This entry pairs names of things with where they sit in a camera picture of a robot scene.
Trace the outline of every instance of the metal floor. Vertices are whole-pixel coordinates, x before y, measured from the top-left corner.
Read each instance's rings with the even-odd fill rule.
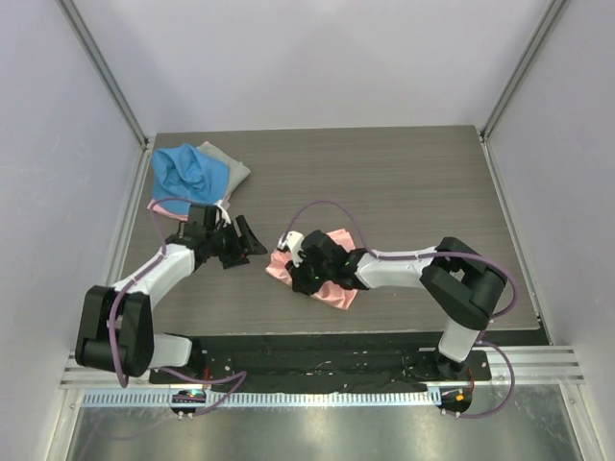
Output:
[[[478,386],[470,412],[502,386]],[[82,408],[70,461],[580,461],[558,386],[519,386],[497,416],[457,421],[433,406],[220,409],[146,430],[166,408]],[[142,435],[116,441],[109,435]]]
[[[243,161],[252,175],[233,194],[230,213],[245,214],[271,251],[296,210],[314,199],[349,207],[369,245],[383,251],[419,250],[456,236],[509,267],[522,285],[515,311],[492,328],[538,328],[496,192],[474,127],[376,128],[270,132],[159,134],[156,148],[209,141]],[[145,209],[148,175],[126,257],[128,275],[157,247]],[[160,218],[173,232],[176,222]],[[300,219],[297,231],[331,231],[349,220],[330,206]],[[341,311],[264,273],[269,256],[223,271],[212,259],[176,286],[156,308],[156,332],[187,335],[351,331],[434,331],[445,315],[422,290],[384,288],[357,295]],[[503,296],[503,306],[510,293]]]

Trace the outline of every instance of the table surface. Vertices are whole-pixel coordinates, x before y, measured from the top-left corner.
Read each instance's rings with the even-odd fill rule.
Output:
[[[243,161],[252,174],[231,198],[232,216],[245,214],[271,251],[293,214],[315,199],[335,199],[360,222],[369,246],[409,251],[455,236],[507,266],[522,292],[515,310],[493,328],[538,328],[519,262],[474,127],[361,128],[268,132],[159,134],[156,148],[209,141]],[[146,205],[148,173],[135,218],[124,274],[159,246]],[[177,222],[160,218],[167,233]],[[348,229],[331,206],[309,209],[295,230]],[[211,259],[182,280],[155,310],[156,332],[186,335],[352,331],[436,331],[446,315],[425,290],[382,288],[359,292],[338,310],[267,276],[269,255],[222,270]],[[510,299],[507,287],[501,300]]]

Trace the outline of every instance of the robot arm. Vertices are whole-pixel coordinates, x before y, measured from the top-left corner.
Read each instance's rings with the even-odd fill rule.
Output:
[[[82,366],[113,371],[108,320],[111,305],[130,280],[135,284],[120,302],[115,332],[122,363],[128,376],[141,376],[147,369],[161,366],[202,370],[201,349],[194,341],[177,335],[154,334],[152,312],[160,300],[181,279],[196,271],[212,257],[224,269],[248,264],[248,255],[264,255],[243,216],[234,223],[218,206],[191,205],[188,219],[177,233],[166,239],[164,248],[125,279],[112,286],[93,286],[86,293],[75,347],[75,359]]]
[[[427,289],[449,319],[437,348],[437,368],[443,377],[454,377],[465,360],[504,291],[506,277],[484,263],[438,253],[477,253],[460,240],[446,237],[437,247],[403,253],[346,252],[323,232],[303,237],[289,232],[278,249],[290,251],[286,270],[296,292],[312,295],[330,280],[344,289],[368,290],[381,286]],[[459,279],[455,273],[462,271]]]

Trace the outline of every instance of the pink fabric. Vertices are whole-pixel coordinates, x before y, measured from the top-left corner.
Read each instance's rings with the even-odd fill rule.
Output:
[[[180,221],[187,221],[188,220],[188,215],[187,214],[174,214],[174,213],[169,213],[166,209],[164,209],[162,206],[160,205],[154,205],[154,200],[152,199],[152,201],[150,201],[149,204],[147,204],[147,209],[154,209],[154,211],[157,214],[161,214],[162,216],[166,216],[168,218],[173,218],[173,219],[179,219]]]
[[[353,237],[345,229],[327,232],[327,235],[332,238],[335,243],[338,243],[339,245],[344,247],[347,252],[356,248],[355,242],[353,242]],[[290,255],[290,253],[283,253],[278,250],[275,250],[271,254],[271,263],[267,266],[265,272],[274,279],[278,279],[279,281],[288,286],[292,285],[292,278],[284,267],[286,265],[286,262],[288,262],[291,257],[292,256]],[[332,281],[326,281],[325,283],[323,283],[323,286],[320,288],[320,290],[317,293],[311,295],[311,297],[315,298],[316,300],[322,301],[323,303],[327,303],[332,307],[348,310],[351,302],[355,299],[356,295],[356,290],[345,290],[341,286],[333,283]]]

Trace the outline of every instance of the white wall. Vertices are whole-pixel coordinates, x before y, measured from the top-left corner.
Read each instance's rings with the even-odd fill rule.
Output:
[[[138,146],[55,2],[2,2],[0,43],[0,447],[37,461]]]
[[[615,4],[573,1],[504,115],[493,149],[546,302],[615,426]]]
[[[76,0],[148,133],[482,126],[549,0]]]

